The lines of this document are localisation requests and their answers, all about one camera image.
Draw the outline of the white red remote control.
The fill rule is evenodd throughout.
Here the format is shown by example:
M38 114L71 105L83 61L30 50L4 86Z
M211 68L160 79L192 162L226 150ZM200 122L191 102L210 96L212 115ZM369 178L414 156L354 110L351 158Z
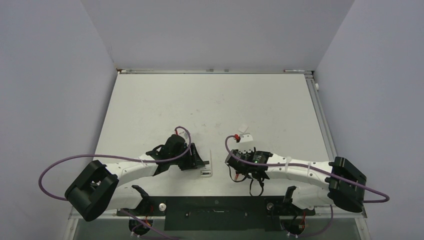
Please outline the white red remote control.
M209 159L207 160L207 163L203 167L200 168L200 177L201 178L210 178L213 176L213 169L212 169L212 150L209 150Z

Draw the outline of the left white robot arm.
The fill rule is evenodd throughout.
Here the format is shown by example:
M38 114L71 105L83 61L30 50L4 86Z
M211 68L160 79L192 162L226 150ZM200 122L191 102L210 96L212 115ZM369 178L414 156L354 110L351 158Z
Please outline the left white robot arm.
M170 166L181 171L211 168L201 159L196 145L186 134L172 134L165 142L143 154L137 161L103 164L90 162L65 191L65 199L87 222L107 210L128 209L143 215L151 205L150 196L138 185L126 184L144 177L153 177Z

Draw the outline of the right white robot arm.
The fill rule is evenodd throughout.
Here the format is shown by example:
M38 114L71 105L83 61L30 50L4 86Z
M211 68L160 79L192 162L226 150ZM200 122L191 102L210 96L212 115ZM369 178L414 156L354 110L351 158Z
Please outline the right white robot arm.
M225 164L236 173L255 179L285 179L305 183L290 186L282 207L289 214L315 206L335 205L352 213L364 208L366 176L348 159L337 156L333 161L306 161L280 156L267 151L237 151L228 154Z

